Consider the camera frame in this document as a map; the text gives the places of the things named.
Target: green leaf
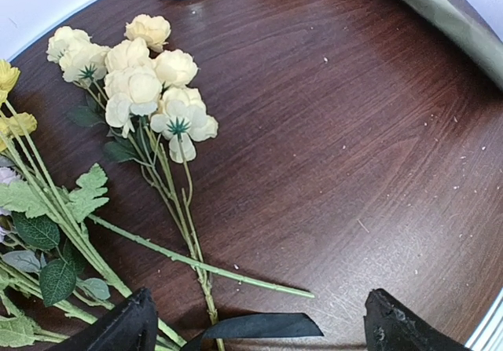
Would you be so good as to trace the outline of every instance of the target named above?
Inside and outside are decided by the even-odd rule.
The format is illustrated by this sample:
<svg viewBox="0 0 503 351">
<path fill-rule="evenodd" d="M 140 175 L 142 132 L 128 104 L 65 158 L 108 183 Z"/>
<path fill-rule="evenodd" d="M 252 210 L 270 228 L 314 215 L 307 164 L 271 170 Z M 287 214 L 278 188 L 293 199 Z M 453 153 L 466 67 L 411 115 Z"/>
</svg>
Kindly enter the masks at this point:
<svg viewBox="0 0 503 351">
<path fill-rule="evenodd" d="M 36 218 L 42 215 L 52 216 L 45 203 L 37 193 L 32 191 L 26 181 L 15 181 L 10 185 L 0 184 L 0 207 L 24 212 L 27 218 Z"/>
<path fill-rule="evenodd" d="M 88 294 L 98 300 L 108 300 L 110 298 L 110 290 L 107 283 L 98 278 L 89 278 L 84 280 L 80 287 Z"/>
<path fill-rule="evenodd" d="M 2 255 L 2 260 L 9 266 L 22 272 L 39 272 L 40 262 L 31 250 L 15 250 Z"/>
<path fill-rule="evenodd" d="M 86 104 L 87 104 L 87 107 L 94 113 L 98 113 L 101 108 L 100 108 L 100 105 L 98 105 L 96 103 L 96 100 L 88 93 L 88 92 L 85 92 L 86 94 Z"/>
<path fill-rule="evenodd" d="M 63 246 L 63 259 L 73 268 L 77 276 L 84 272 L 86 259 L 73 246 L 69 239 L 66 240 Z"/>
<path fill-rule="evenodd" d="M 21 212 L 12 212 L 11 216 L 19 237 L 28 245 L 40 250 L 51 250 L 59 245 L 60 230 L 46 215 L 27 218 Z"/>
<path fill-rule="evenodd" d="M 25 316 L 5 318 L 0 316 L 0 346 L 24 347 L 35 343 L 34 324 Z"/>
<path fill-rule="evenodd" d="M 93 112 L 86 105 L 79 105 L 70 110 L 67 114 L 70 120 L 81 127 L 92 127 L 98 123 L 105 123 L 103 117 Z"/>
<path fill-rule="evenodd" d="M 3 291 L 0 291 L 0 300 L 2 300 L 2 304 L 6 308 L 8 315 L 16 317 L 21 317 L 24 315 L 24 313 L 16 307 L 16 305 L 7 297 L 7 295 Z"/>
<path fill-rule="evenodd" d="M 10 159 L 7 159 L 5 156 L 0 156 L 0 167 L 9 167 L 9 166 L 16 166 L 15 163 L 13 163 Z"/>
<path fill-rule="evenodd" d="M 107 175 L 97 164 L 94 164 L 88 173 L 79 177 L 77 185 L 80 188 L 68 194 L 70 199 L 68 209 L 77 222 L 83 221 L 97 208 L 108 202 L 108 198 L 102 197 L 108 191 L 107 188 L 102 187 L 107 180 Z"/>
<path fill-rule="evenodd" d="M 138 159 L 138 154 L 129 141 L 109 141 L 103 147 L 105 156 L 117 163 Z"/>
<path fill-rule="evenodd" d="M 3 270 L 0 270 L 0 291 L 5 290 L 10 283 L 9 274 Z"/>
<path fill-rule="evenodd" d="M 40 254 L 40 267 L 44 268 L 46 266 L 47 266 L 46 256 L 44 255 L 44 253 L 41 253 Z"/>
<path fill-rule="evenodd" d="M 45 306 L 52 306 L 70 296 L 77 284 L 73 268 L 62 259 L 55 259 L 40 272 L 40 291 Z"/>
</svg>

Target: wooden table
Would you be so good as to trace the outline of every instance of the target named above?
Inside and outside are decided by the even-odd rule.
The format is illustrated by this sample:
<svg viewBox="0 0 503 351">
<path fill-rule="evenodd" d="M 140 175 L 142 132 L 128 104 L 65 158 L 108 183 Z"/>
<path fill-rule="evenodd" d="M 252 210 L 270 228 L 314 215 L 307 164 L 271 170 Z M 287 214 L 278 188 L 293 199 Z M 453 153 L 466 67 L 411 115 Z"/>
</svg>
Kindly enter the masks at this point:
<svg viewBox="0 0 503 351">
<path fill-rule="evenodd" d="M 318 296 L 215 278 L 222 317 L 303 311 L 326 334 L 312 349 L 358 349 L 365 298 L 383 287 L 465 342 L 503 280 L 503 96 L 479 69 L 399 0 L 100 0 L 65 24 L 113 45 L 139 13 L 171 22 L 168 47 L 195 56 L 193 85 L 220 122 L 192 164 L 208 261 Z M 13 101 L 37 116 L 57 182 L 73 187 L 98 161 L 111 179 L 101 215 L 184 252 L 137 166 L 102 156 L 105 128 L 65 118 L 83 94 L 46 62 L 48 38 L 16 60 Z M 90 231 L 132 288 L 152 289 L 163 319 L 187 338 L 207 326 L 189 268 Z M 40 309 L 50 329 L 80 326 Z"/>
</svg>

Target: green fabric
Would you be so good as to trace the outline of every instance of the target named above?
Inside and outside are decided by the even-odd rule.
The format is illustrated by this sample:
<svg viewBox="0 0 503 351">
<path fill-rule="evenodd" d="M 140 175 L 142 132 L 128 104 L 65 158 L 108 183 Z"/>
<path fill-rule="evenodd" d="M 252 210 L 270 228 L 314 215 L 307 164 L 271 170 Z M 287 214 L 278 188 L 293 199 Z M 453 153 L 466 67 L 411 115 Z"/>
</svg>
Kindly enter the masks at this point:
<svg viewBox="0 0 503 351">
<path fill-rule="evenodd" d="M 503 90 L 503 43 L 448 0 L 403 0 L 454 41 Z"/>
</svg>

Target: artificial flower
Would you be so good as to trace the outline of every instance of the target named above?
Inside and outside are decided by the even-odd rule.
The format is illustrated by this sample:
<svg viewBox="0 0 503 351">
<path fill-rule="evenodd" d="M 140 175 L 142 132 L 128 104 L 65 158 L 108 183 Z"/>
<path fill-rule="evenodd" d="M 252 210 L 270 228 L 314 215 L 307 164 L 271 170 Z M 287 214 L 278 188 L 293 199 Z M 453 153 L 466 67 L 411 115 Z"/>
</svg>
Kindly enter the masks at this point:
<svg viewBox="0 0 503 351">
<path fill-rule="evenodd" d="M 6 123 L 11 134 L 16 133 L 21 137 L 25 136 L 23 128 L 25 128 L 28 133 L 37 130 L 37 120 L 33 115 L 28 113 L 18 113 L 16 116 L 9 117 L 6 121 L 0 119 L 0 122 L 2 121 Z"/>
<path fill-rule="evenodd" d="M 131 41 L 135 38 L 143 38 L 150 49 L 160 53 L 170 33 L 171 25 L 164 17 L 138 15 L 131 24 L 126 24 L 124 35 Z"/>
<path fill-rule="evenodd" d="M 150 127 L 170 141 L 170 157 L 176 163 L 194 160 L 196 148 L 192 141 L 205 141 L 216 137 L 218 132 L 218 123 L 206 114 L 199 91 L 177 87 L 164 92 L 159 111 L 150 119 Z"/>
<path fill-rule="evenodd" d="M 142 66 L 152 67 L 149 54 L 147 42 L 143 38 L 136 38 L 134 41 L 124 40 L 108 52 L 105 66 L 108 72 Z"/>
<path fill-rule="evenodd" d="M 0 105 L 4 104 L 7 101 L 7 91 L 0 90 Z"/>
<path fill-rule="evenodd" d="M 89 87 L 107 73 L 105 57 L 110 48 L 90 42 L 73 43 L 60 59 L 65 82 L 78 82 Z"/>
<path fill-rule="evenodd" d="M 19 113 L 16 117 L 12 116 L 7 119 L 0 119 L 0 133 L 4 138 L 11 139 L 16 133 L 22 137 L 25 135 L 23 127 L 28 133 L 32 133 L 37 129 L 37 120 L 35 117 L 28 113 Z M 0 138 L 0 152 L 7 149 L 6 142 Z"/>
<path fill-rule="evenodd" d="M 67 49 L 74 43 L 90 42 L 90 37 L 85 31 L 80 29 L 71 29 L 68 26 L 60 27 L 54 33 L 54 36 L 49 38 L 49 46 L 47 47 L 47 60 L 54 63 L 59 63 Z"/>
<path fill-rule="evenodd" d="M 197 65 L 192 56 L 180 49 L 164 51 L 154 60 L 157 77 L 168 86 L 186 86 L 197 74 Z"/>
<path fill-rule="evenodd" d="M 17 175 L 17 173 L 14 170 L 7 167 L 0 167 L 0 185 L 10 185 L 11 182 L 20 180 L 21 177 Z M 10 211 L 0 207 L 0 215 L 9 216 Z M 0 243 L 3 242 L 4 236 L 9 233 L 10 233 L 9 231 L 0 226 Z"/>
<path fill-rule="evenodd" d="M 123 137 L 133 129 L 130 114 L 151 115 L 157 110 L 162 85 L 148 67 L 126 68 L 105 76 L 108 96 L 105 119 L 111 127 L 122 127 Z"/>
<path fill-rule="evenodd" d="M 12 67 L 7 60 L 0 60 L 0 90 L 10 92 L 16 85 L 19 74 L 19 68 Z M 2 98 L 3 95 L 0 93 L 0 104 L 5 102 L 5 99 L 2 101 Z"/>
</svg>

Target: flower bouquet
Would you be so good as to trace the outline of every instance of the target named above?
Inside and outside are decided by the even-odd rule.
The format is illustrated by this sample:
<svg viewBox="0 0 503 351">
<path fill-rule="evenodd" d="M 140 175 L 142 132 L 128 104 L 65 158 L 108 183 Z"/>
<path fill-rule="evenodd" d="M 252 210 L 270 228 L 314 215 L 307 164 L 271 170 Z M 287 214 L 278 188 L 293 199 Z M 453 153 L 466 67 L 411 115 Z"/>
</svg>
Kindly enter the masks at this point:
<svg viewBox="0 0 503 351">
<path fill-rule="evenodd" d="M 211 274 L 304 298 L 307 291 L 285 287 L 208 265 L 191 214 L 196 191 L 189 162 L 194 143 L 215 138 L 217 120 L 207 113 L 200 91 L 188 87 L 197 74 L 193 57 L 164 50 L 171 26 L 164 18 L 140 15 L 126 26 L 126 40 L 112 48 L 90 41 L 85 31 L 68 26 L 49 40 L 48 60 L 58 64 L 63 79 L 85 91 L 83 104 L 68 116 L 80 126 L 105 124 L 110 141 L 103 151 L 110 159 L 134 162 L 138 173 L 163 200 L 166 216 L 181 233 L 188 255 L 175 253 L 98 217 L 108 202 L 107 175 L 97 164 L 81 174 L 73 189 L 52 179 L 31 133 L 33 115 L 18 112 L 8 100 L 20 74 L 0 61 L 0 298 L 8 316 L 0 316 L 0 346 L 61 342 L 68 336 L 42 329 L 9 298 L 8 288 L 41 298 L 66 316 L 92 324 L 90 307 L 112 309 L 110 289 L 123 297 L 130 288 L 90 242 L 86 223 L 93 222 L 189 265 L 195 272 L 212 324 L 218 311 L 211 294 Z M 185 185 L 177 187 L 173 165 Z M 156 349 L 176 350 L 185 340 L 162 320 Z M 218 349 L 224 350 L 222 340 Z"/>
</svg>

